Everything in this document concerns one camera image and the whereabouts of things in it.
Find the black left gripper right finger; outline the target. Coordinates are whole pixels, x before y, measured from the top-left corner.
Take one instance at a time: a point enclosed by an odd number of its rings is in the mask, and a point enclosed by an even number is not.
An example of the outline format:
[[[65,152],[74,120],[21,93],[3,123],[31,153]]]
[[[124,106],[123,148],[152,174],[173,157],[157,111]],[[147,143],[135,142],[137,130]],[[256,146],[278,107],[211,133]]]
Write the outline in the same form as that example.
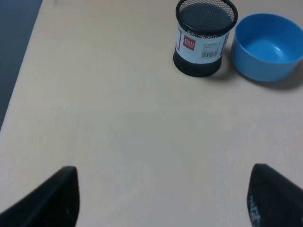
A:
[[[247,193],[253,227],[301,227],[303,190],[267,164],[255,164]]]

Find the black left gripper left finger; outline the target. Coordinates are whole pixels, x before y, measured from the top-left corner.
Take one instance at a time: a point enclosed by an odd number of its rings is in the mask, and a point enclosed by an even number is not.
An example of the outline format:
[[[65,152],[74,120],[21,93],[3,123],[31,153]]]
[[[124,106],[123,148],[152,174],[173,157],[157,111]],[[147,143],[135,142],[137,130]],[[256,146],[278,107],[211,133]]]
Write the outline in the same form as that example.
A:
[[[74,227],[80,211],[78,171],[64,166],[0,214],[2,227]]]

